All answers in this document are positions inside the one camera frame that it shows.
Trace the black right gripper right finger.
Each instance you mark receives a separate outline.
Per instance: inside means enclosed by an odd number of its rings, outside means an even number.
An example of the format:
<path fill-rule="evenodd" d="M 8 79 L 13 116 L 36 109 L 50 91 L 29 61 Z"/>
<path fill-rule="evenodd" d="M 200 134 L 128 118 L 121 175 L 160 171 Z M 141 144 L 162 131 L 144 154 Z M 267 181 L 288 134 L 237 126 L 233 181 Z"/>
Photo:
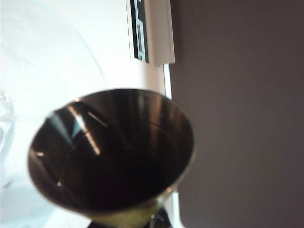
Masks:
<path fill-rule="evenodd" d="M 173 228 L 167 209 L 164 206 L 152 215 L 148 228 Z"/>

